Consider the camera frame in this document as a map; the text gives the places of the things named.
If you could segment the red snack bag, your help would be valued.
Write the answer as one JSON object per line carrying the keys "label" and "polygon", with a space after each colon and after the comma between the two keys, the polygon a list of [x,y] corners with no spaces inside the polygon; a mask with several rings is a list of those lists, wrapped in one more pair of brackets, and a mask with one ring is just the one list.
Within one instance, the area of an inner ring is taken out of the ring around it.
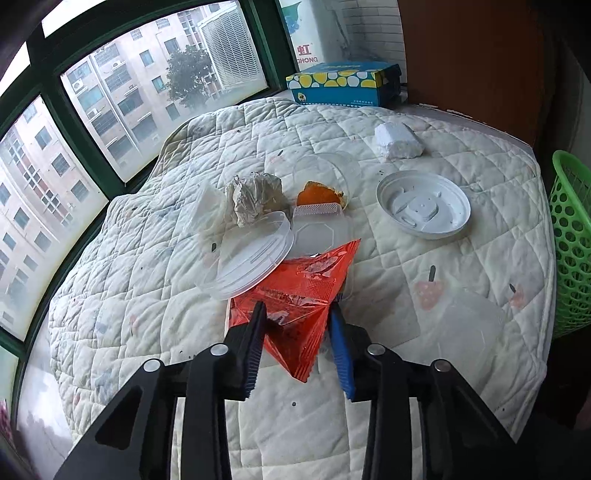
{"label": "red snack bag", "polygon": [[317,257],[284,260],[255,287],[229,300],[228,327],[249,321],[263,301],[270,323],[264,347],[290,376],[308,381],[320,350],[329,307],[346,281],[360,240]]}

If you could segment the orange fruit peel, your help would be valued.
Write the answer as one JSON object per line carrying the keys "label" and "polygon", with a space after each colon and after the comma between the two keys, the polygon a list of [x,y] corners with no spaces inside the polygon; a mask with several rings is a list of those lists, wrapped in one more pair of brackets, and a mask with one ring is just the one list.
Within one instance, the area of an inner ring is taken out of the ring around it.
{"label": "orange fruit peel", "polygon": [[315,204],[339,204],[345,207],[345,195],[325,184],[308,181],[304,189],[297,194],[297,206],[315,205]]}

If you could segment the white styrofoam block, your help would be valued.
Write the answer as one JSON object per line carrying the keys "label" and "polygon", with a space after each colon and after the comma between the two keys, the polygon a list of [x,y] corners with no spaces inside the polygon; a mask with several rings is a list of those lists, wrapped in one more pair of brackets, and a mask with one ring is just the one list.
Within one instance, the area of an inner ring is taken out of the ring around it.
{"label": "white styrofoam block", "polygon": [[387,160],[420,157],[424,146],[416,134],[403,122],[386,122],[375,128],[378,151]]}

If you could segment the clear plastic round lid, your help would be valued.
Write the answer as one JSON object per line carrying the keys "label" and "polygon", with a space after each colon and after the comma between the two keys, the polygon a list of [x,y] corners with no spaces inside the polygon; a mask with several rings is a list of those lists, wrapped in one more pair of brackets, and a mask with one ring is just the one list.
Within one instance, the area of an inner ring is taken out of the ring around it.
{"label": "clear plastic round lid", "polygon": [[197,287],[217,300],[249,291],[276,270],[294,245],[290,220],[283,211],[267,213],[252,225],[232,227],[214,251],[197,263]]}

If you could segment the clear plastic container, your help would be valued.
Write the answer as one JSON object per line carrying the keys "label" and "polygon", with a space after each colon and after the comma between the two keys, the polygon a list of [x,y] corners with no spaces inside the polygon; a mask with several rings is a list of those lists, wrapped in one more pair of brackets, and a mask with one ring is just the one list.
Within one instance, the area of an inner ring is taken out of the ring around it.
{"label": "clear plastic container", "polygon": [[294,245],[287,258],[314,257],[353,239],[349,219],[338,203],[311,204],[294,208],[291,230]]}

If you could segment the clear plastic cup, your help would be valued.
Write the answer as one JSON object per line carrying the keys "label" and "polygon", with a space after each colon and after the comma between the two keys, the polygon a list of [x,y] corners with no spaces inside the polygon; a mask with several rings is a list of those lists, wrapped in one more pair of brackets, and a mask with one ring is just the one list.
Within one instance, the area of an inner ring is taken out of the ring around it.
{"label": "clear plastic cup", "polygon": [[193,238],[204,239],[222,235],[233,226],[235,213],[228,192],[208,183],[202,184],[187,225],[188,234]]}

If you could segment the white quilted mattress pad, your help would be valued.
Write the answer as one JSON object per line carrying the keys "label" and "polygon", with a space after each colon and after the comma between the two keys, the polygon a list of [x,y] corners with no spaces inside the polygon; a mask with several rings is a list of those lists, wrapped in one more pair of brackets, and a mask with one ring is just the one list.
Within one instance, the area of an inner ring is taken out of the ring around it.
{"label": "white quilted mattress pad", "polygon": [[155,426],[134,374],[190,371],[163,434],[164,472],[204,454],[207,359],[266,309],[249,394],[224,399],[236,479],[358,479],[368,360],[346,357],[339,310],[388,355],[445,359],[518,438],[546,374],[556,258],[535,158],[503,138],[384,108],[263,99],[195,117],[146,183],[110,204],[51,301],[51,365],[75,441],[119,449]]}

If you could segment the white plastic cup lid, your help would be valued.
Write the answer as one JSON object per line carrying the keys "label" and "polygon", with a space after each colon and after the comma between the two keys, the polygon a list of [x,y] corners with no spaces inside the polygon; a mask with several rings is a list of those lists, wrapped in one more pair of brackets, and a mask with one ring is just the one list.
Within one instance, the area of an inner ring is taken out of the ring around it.
{"label": "white plastic cup lid", "polygon": [[376,197],[401,231],[426,240],[456,235],[472,215],[466,193],[434,173],[408,170],[389,174],[379,182]]}

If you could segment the blue yellow tissue box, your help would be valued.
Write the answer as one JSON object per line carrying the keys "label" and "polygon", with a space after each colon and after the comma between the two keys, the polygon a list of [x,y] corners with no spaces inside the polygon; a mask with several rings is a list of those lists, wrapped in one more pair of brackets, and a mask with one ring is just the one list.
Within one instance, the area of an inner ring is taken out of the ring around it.
{"label": "blue yellow tissue box", "polygon": [[301,105],[383,107],[401,93],[402,71],[387,62],[322,63],[287,76],[287,89]]}

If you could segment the green plastic basket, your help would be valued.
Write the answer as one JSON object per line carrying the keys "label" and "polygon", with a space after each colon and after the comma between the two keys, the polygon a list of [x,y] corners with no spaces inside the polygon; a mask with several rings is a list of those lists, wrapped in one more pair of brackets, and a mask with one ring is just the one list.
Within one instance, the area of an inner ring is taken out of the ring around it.
{"label": "green plastic basket", "polygon": [[590,324],[591,229],[590,170],[574,155],[553,154],[556,178],[549,201],[557,259],[557,296],[554,336]]}

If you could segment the brown wooden wardrobe panel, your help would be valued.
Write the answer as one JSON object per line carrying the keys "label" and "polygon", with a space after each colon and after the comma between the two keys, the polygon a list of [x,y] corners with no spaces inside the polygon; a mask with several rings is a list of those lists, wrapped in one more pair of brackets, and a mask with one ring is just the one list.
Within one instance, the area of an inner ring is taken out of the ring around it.
{"label": "brown wooden wardrobe panel", "polygon": [[543,30],[528,1],[401,1],[408,95],[534,144]]}

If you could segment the green window frame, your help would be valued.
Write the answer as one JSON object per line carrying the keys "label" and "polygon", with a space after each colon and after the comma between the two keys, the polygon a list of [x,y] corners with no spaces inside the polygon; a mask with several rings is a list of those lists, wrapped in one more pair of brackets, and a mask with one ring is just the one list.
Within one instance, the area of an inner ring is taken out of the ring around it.
{"label": "green window frame", "polygon": [[18,401],[49,302],[112,201],[182,121],[280,90],[276,1],[5,1],[1,401]]}

